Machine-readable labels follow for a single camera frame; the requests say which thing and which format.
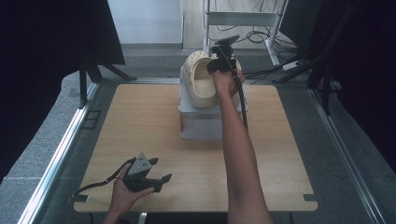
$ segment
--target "black cable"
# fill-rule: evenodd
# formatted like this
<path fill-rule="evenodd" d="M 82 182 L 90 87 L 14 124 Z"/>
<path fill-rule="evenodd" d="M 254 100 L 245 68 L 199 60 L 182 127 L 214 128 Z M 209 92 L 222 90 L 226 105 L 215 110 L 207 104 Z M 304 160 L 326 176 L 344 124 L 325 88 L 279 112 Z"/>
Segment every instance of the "black cable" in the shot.
<path fill-rule="evenodd" d="M 246 78 L 246 79 L 253 79 L 254 77 L 263 75 L 262 77 L 258 78 L 256 81 L 254 81 L 253 83 L 251 83 L 251 84 L 254 84 L 254 83 L 256 83 L 257 81 L 260 81 L 260 80 L 262 80 L 264 77 L 266 77 L 266 76 L 270 75 L 271 73 L 275 72 L 276 70 L 279 70 L 280 68 L 283 67 L 283 65 L 288 64 L 288 63 L 292 63 L 292 62 L 294 62 L 294 61 L 296 61 L 296 60 L 298 60 L 298 59 L 300 59 L 300 58 L 301 58 L 301 55 L 298 55 L 298 54 L 297 54 L 297 55 L 291 57 L 290 59 L 286 60 L 286 61 L 285 61 L 284 63 L 282 63 L 280 66 L 274 67 L 274 68 L 272 68 L 272 69 L 263 70 L 263 71 L 259 71 L 259 72 L 245 73 L 245 78 Z"/>
<path fill-rule="evenodd" d="M 265 0 L 262 1 L 262 5 L 260 6 L 260 12 L 265 11 L 265 9 L 266 9 L 267 6 L 268 6 L 268 0 L 267 0 L 267 3 L 265 4 L 265 8 L 262 9 L 262 6 L 264 5 L 264 2 L 265 2 Z"/>
<path fill-rule="evenodd" d="M 90 185 L 87 185 L 87 186 L 85 186 L 85 187 L 83 187 L 83 188 L 77 190 L 76 192 L 73 193 L 72 198 L 74 198 L 75 196 L 79 195 L 82 191 L 85 191 L 85 190 L 87 190 L 87 189 L 93 189 L 93 188 L 97 188 L 97 187 L 102 187 L 102 186 L 108 184 L 110 181 L 112 181 L 113 179 L 115 179 L 115 178 L 119 175 L 119 173 L 121 172 L 122 168 L 123 168 L 126 164 L 132 163 L 132 162 L 133 162 L 133 160 L 128 160 L 128 161 L 126 161 L 126 162 L 125 162 L 125 163 L 124 163 L 113 175 L 111 175 L 111 176 L 110 176 L 109 178 L 107 178 L 105 181 L 99 182 L 99 183 L 90 184 Z"/>
<path fill-rule="evenodd" d="M 277 3 L 277 0 L 275 0 L 273 12 L 275 11 L 276 3 Z"/>
<path fill-rule="evenodd" d="M 288 59 L 282 57 L 282 56 L 281 56 L 281 53 L 290 53 L 290 51 L 289 51 L 289 50 L 280 50 L 280 51 L 277 52 L 277 57 L 278 57 L 278 58 L 280 58 L 280 59 L 283 60 L 283 61 L 287 61 Z"/>
<path fill-rule="evenodd" d="M 202 11 L 204 12 L 204 16 L 202 17 L 202 20 L 204 22 L 204 30 L 206 30 L 206 26 L 205 26 L 205 0 L 202 3 Z"/>
<path fill-rule="evenodd" d="M 274 40 L 275 46 L 278 49 L 286 49 L 288 51 L 293 51 L 293 52 L 297 51 L 297 48 L 285 47 L 285 46 L 281 45 L 278 41 L 280 41 L 280 40 L 279 39 Z"/>
<path fill-rule="evenodd" d="M 259 0 L 259 1 L 257 2 L 256 6 L 258 6 L 259 3 L 260 3 L 261 1 L 264 1 L 264 0 Z"/>
<path fill-rule="evenodd" d="M 282 40 L 282 39 L 279 39 L 279 38 L 276 38 L 276 40 L 277 40 L 277 41 L 280 41 L 280 42 L 284 42 L 284 43 L 287 43 L 287 44 L 291 44 L 291 45 L 294 45 L 294 46 L 296 46 L 296 44 L 294 44 L 294 43 L 291 43 L 291 42 L 289 42 L 289 41 L 286 41 L 286 40 Z"/>
<path fill-rule="evenodd" d="M 227 60 L 227 57 L 225 56 L 224 52 L 221 50 L 221 48 L 218 48 L 221 56 L 225 59 L 225 61 L 227 62 L 228 66 L 231 69 L 231 74 L 233 75 L 233 80 L 236 83 L 236 87 L 238 88 L 239 91 L 239 100 L 241 102 L 241 107 L 242 107 L 242 119 L 244 121 L 245 127 L 248 130 L 248 118 L 247 118 L 247 110 L 245 107 L 245 95 L 244 92 L 242 90 L 242 83 L 241 80 L 239 80 L 238 75 L 236 74 L 236 71 L 233 69 L 233 66 L 231 65 L 231 63 Z"/>
<path fill-rule="evenodd" d="M 247 79 L 256 79 L 254 82 L 251 83 L 251 85 L 253 85 L 256 82 L 265 79 L 268 75 L 274 73 L 277 69 L 279 69 L 279 68 L 277 67 L 276 69 L 273 69 L 272 71 L 269 71 L 267 73 L 260 73 L 260 74 L 255 75 L 254 78 L 250 77 Z"/>
<path fill-rule="evenodd" d="M 226 29 L 220 29 L 218 25 L 216 25 L 216 27 L 218 28 L 218 31 L 229 31 L 229 30 L 232 30 L 233 28 L 236 28 L 238 26 L 232 26 L 232 27 L 229 27 L 229 28 L 226 28 Z"/>
<path fill-rule="evenodd" d="M 231 0 L 228 0 L 228 6 L 230 6 L 231 11 L 233 11 L 233 7 L 231 6 Z"/>
<path fill-rule="evenodd" d="M 261 38 L 261 40 L 258 40 L 258 41 L 257 40 L 252 40 L 251 37 L 253 35 L 259 36 Z M 269 37 L 269 35 L 267 33 L 265 33 L 265 32 L 262 32 L 262 31 L 254 31 L 253 30 L 253 31 L 250 31 L 249 33 L 247 33 L 247 39 L 250 42 L 255 43 L 255 44 L 260 44 L 260 43 L 264 42 L 268 37 Z"/>

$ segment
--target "forearm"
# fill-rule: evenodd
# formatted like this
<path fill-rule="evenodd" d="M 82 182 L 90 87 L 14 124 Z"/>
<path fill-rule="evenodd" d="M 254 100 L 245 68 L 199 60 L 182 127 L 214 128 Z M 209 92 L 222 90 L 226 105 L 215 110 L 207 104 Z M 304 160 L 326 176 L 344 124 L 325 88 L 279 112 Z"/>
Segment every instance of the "forearm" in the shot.
<path fill-rule="evenodd" d="M 248 131 L 229 97 L 219 98 L 223 130 L 223 153 L 230 194 L 262 192 L 256 155 Z"/>

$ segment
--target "white shoe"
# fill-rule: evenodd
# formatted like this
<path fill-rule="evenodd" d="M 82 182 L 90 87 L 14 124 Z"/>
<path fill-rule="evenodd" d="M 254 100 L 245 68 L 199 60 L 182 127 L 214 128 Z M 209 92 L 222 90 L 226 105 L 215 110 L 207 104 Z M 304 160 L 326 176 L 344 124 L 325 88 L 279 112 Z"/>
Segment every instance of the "white shoe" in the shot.
<path fill-rule="evenodd" d="M 203 51 L 195 51 L 184 62 L 183 78 L 191 96 L 191 104 L 195 107 L 210 107 L 216 104 L 216 89 L 213 77 L 206 70 L 212 59 Z"/>

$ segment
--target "finger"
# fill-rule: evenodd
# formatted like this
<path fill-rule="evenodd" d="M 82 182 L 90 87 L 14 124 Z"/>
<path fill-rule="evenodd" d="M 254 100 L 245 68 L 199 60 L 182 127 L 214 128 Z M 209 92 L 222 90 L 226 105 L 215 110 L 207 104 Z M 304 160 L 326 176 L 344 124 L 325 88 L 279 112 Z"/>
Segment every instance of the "finger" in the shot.
<path fill-rule="evenodd" d="M 209 75 L 210 76 L 214 76 L 214 75 L 218 74 L 219 72 L 220 72 L 220 70 L 216 70 L 214 72 L 209 73 Z"/>
<path fill-rule="evenodd" d="M 131 163 L 126 163 L 126 165 L 122 168 L 119 177 L 124 177 L 126 171 L 128 170 L 128 168 L 131 166 Z"/>
<path fill-rule="evenodd" d="M 154 190 L 155 190 L 155 188 L 151 187 L 148 189 L 142 189 L 139 192 L 136 192 L 135 194 L 137 197 L 142 198 L 142 197 L 145 197 L 145 196 L 149 195 L 150 193 L 154 192 Z"/>

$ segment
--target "wrist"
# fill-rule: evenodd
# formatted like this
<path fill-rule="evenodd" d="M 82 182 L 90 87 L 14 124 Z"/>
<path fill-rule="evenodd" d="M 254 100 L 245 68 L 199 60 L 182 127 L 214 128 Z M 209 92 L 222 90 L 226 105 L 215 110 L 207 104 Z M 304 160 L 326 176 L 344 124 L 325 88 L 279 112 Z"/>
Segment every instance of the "wrist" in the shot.
<path fill-rule="evenodd" d="M 233 98 L 229 95 L 219 96 L 219 105 L 220 107 L 232 105 L 233 106 Z"/>
<path fill-rule="evenodd" d="M 220 101 L 227 101 L 227 100 L 231 100 L 233 97 L 231 96 L 230 93 L 226 92 L 226 91 L 218 91 L 217 92 L 218 98 Z"/>
<path fill-rule="evenodd" d="M 115 211 L 111 211 L 108 210 L 105 220 L 104 220 L 104 224 L 116 224 L 120 222 L 120 218 L 121 218 L 122 214 L 117 213 Z"/>

